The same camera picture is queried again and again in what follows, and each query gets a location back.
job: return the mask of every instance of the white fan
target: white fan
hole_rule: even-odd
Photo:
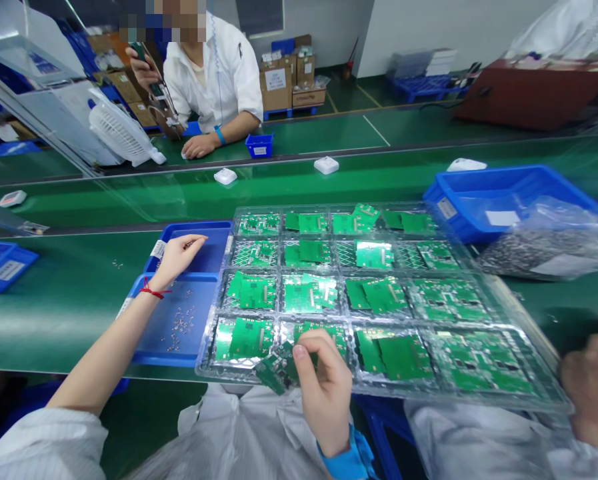
[[[90,110],[90,130],[118,156],[130,160],[133,167],[152,159],[164,163],[164,154],[150,143],[150,138],[139,122],[130,118],[98,89],[90,89],[96,97],[96,106]]]

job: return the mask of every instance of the worker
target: worker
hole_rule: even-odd
[[[598,53],[598,0],[559,0],[512,42],[505,58],[532,52],[566,59]]]
[[[183,146],[181,154],[188,159],[202,158],[222,145],[245,138],[263,120],[259,66],[252,46],[238,28],[211,13],[199,15],[203,16],[205,28],[193,30],[198,37],[194,41],[169,42],[163,64],[165,84],[181,123],[177,133],[187,128],[192,112],[199,115],[204,133]],[[126,53],[139,84],[150,93],[150,85],[161,79],[154,61],[148,55],[146,62],[138,60],[131,48]],[[168,133],[170,127],[159,114],[154,116]]]
[[[94,480],[107,431],[98,416],[123,376],[156,305],[206,237],[170,240],[156,274],[86,352],[46,408],[0,440],[0,480]],[[319,359],[315,372],[310,353]],[[308,331],[293,348],[301,383],[277,396],[212,384],[179,415],[178,438],[132,479],[374,478],[371,452],[349,424],[352,376],[332,338]],[[598,480],[598,335],[568,355],[562,380],[574,402],[580,443],[558,444],[537,421],[500,408],[406,401],[423,464],[433,480]]]

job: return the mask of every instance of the blue wristband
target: blue wristband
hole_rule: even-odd
[[[319,454],[328,472],[334,480],[358,480],[377,478],[372,460],[374,454],[367,444],[363,434],[350,425],[350,450],[345,451],[336,457],[325,458],[319,447]]]
[[[223,138],[223,134],[221,133],[221,126],[217,125],[216,127],[214,127],[214,131],[217,133],[217,135],[219,136],[219,140],[221,140],[221,144],[225,145],[225,139]]]

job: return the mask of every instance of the clear plastic tray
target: clear plastic tray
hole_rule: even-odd
[[[347,344],[345,359],[353,372],[355,392],[405,399],[462,401],[546,413],[572,412],[571,403],[556,378],[516,323],[515,313],[499,300],[487,277],[477,268],[471,252],[456,240],[452,232],[448,232],[444,220],[431,214],[431,221],[427,224],[431,226],[429,231],[414,233],[398,231],[389,228],[383,219],[383,211],[420,215],[429,212],[424,203],[371,203],[371,205],[381,210],[382,214],[372,231],[360,235],[338,235],[334,232],[332,224],[333,215],[351,213],[356,204],[238,209],[234,218],[233,239],[229,242],[225,253],[227,260],[223,262],[225,265],[222,271],[223,281],[221,288],[215,293],[213,308],[199,350],[197,374],[222,381],[259,383],[253,368],[260,359],[217,360],[215,336],[217,326],[220,324],[233,323],[238,317],[270,320],[273,322],[273,344],[280,345],[285,340],[293,342],[294,327],[299,323],[310,321],[326,326],[340,325],[345,329]],[[327,231],[300,234],[294,230],[287,230],[285,216],[288,213],[322,213],[327,219]],[[241,226],[244,215],[268,214],[279,216],[278,232],[274,235],[252,235],[250,231],[243,232]],[[243,256],[240,252],[252,245],[254,241],[261,239],[275,242],[276,257],[271,265],[263,267],[240,265],[242,261],[238,259],[240,255]],[[327,242],[331,261],[306,267],[289,266],[286,263],[285,248],[288,245],[298,245],[301,239]],[[355,242],[358,240],[390,244],[394,255],[393,268],[359,267],[355,256]],[[441,245],[447,248],[448,258],[442,258],[441,263],[447,262],[453,265],[452,267],[442,265],[441,268],[436,268],[434,257],[432,262],[425,261],[418,245],[419,242],[430,241],[441,242]],[[425,250],[430,244],[423,245]],[[414,263],[413,259],[418,259],[419,262]],[[240,307],[238,301],[228,297],[227,291],[237,271],[274,279],[276,295],[274,308],[244,309]],[[318,312],[288,311],[285,282],[306,273],[332,278],[336,285],[337,298],[332,306]],[[371,309],[360,309],[351,304],[346,280],[386,277],[394,277],[393,285],[398,285],[403,290],[405,303],[402,309],[376,313]],[[448,281],[452,285],[461,286],[461,294],[452,297],[455,292],[451,291],[448,300],[449,303],[454,301],[452,305],[455,307],[461,307],[458,310],[451,310],[451,313],[458,311],[460,314],[442,315],[431,319],[423,308],[419,288],[421,285],[436,283],[444,285]],[[380,329],[398,337],[416,335],[429,353],[433,377],[414,381],[394,381],[382,373],[365,371],[356,337],[356,332],[360,329]],[[442,342],[438,341],[438,333],[444,331],[487,331],[500,335],[502,341],[506,342],[509,350],[514,353],[527,381],[532,385],[533,393],[524,395],[503,391],[463,391],[457,388],[444,369],[445,352],[441,346]]]

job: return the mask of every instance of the window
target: window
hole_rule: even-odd
[[[285,30],[284,0],[236,0],[241,30],[248,38],[276,35]]]

